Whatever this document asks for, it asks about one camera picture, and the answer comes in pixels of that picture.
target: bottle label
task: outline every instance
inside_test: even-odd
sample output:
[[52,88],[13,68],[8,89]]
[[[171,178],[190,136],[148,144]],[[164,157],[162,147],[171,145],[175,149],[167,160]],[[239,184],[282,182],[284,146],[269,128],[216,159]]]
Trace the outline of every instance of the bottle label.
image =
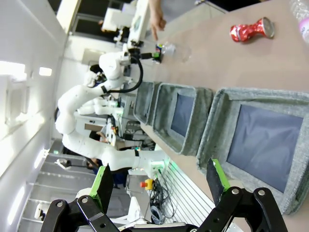
[[307,31],[309,31],[309,17],[303,19],[300,23],[299,23],[299,30],[301,35],[304,37],[305,33]]

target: plastic bottle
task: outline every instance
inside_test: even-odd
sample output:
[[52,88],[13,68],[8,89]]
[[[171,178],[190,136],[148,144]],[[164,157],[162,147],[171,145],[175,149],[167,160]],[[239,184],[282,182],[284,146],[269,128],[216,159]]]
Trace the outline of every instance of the plastic bottle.
[[299,30],[309,44],[309,0],[290,0],[290,8],[299,22]]
[[190,58],[191,49],[183,45],[166,42],[162,45],[162,54],[184,63]]

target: bolt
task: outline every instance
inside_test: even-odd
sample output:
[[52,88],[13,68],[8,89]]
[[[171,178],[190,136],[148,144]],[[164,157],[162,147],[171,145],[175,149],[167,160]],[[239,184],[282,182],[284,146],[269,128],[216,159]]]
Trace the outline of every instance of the bolt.
[[260,190],[258,193],[259,193],[260,196],[264,196],[265,195],[265,191],[264,190]]
[[234,195],[237,195],[237,194],[239,194],[239,190],[238,190],[237,188],[235,188],[235,189],[232,190],[232,193],[233,193]]

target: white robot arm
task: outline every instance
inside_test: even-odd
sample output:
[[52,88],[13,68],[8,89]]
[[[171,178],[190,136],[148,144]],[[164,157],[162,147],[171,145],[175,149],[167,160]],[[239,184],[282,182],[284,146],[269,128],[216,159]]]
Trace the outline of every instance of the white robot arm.
[[164,152],[117,151],[113,146],[85,137],[75,130],[74,112],[86,102],[106,94],[113,88],[120,87],[124,82],[121,65],[128,65],[129,63],[130,57],[123,52],[102,55],[99,59],[99,65],[103,69],[107,81],[94,88],[83,85],[75,86],[64,93],[58,100],[60,115],[56,120],[56,129],[63,134],[63,145],[73,152],[88,158],[100,159],[103,164],[109,164],[111,171],[122,168],[143,168],[152,178],[156,167],[164,167],[166,157]]

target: gray bin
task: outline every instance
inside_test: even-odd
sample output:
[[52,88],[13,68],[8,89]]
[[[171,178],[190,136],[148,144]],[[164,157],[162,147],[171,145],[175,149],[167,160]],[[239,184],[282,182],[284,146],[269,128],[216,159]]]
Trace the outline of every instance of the gray bin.
[[[192,107],[188,111],[186,108],[189,106],[186,103],[180,107],[177,106],[180,97],[192,100]],[[211,101],[210,89],[162,83],[158,89],[154,109],[155,134],[176,153],[196,156]],[[177,114],[175,112],[179,109],[187,114],[187,126],[180,128],[183,132],[174,128],[174,116]]]
[[206,175],[218,159],[250,191],[269,188],[283,214],[296,212],[309,190],[309,94],[227,88],[213,99],[197,154]]
[[145,125],[152,126],[156,94],[160,84],[161,82],[142,82],[137,90],[134,116]]

